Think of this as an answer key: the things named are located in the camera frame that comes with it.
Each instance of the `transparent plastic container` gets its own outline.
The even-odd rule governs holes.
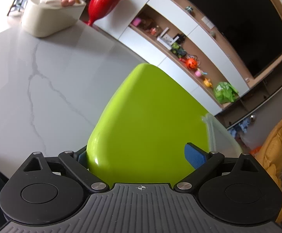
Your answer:
[[[203,121],[207,126],[209,150],[220,152],[225,157],[238,158],[242,149],[224,126],[209,113]]]

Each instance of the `tissue box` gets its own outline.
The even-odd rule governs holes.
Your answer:
[[[74,25],[86,3],[80,0],[80,4],[69,7],[54,7],[40,3],[39,0],[28,0],[25,7],[21,25],[29,34],[35,37],[47,37]]]

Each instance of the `white router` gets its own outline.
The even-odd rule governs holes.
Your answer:
[[[164,29],[163,32],[157,37],[157,41],[165,46],[168,50],[171,50],[172,44],[178,40],[179,36],[175,37],[174,39],[171,38],[168,34],[166,34],[168,30],[168,27]]]

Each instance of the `white cabinet door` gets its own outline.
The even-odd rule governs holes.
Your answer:
[[[158,66],[166,58],[164,53],[130,27],[126,28],[119,41],[152,65]]]
[[[163,62],[159,64],[159,68],[162,69],[171,78],[173,78],[189,93],[198,87],[198,84],[181,68],[179,68],[178,65],[174,63],[170,58],[165,58]]]
[[[222,111],[220,106],[200,86],[190,94],[212,115]]]
[[[207,55],[229,83],[238,90],[240,96],[244,95],[249,90],[245,80],[237,71],[233,63],[204,29],[200,26],[196,27],[188,35],[188,38],[190,38],[190,40],[192,40],[199,49]]]
[[[185,35],[190,34],[198,24],[172,0],[149,0],[148,5],[168,19]]]
[[[97,20],[95,25],[114,38],[119,39],[126,27],[147,2],[148,0],[122,0],[109,15]]]

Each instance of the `green plastic bag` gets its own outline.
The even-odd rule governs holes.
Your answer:
[[[228,82],[219,82],[214,88],[215,98],[219,103],[233,103],[238,91]]]

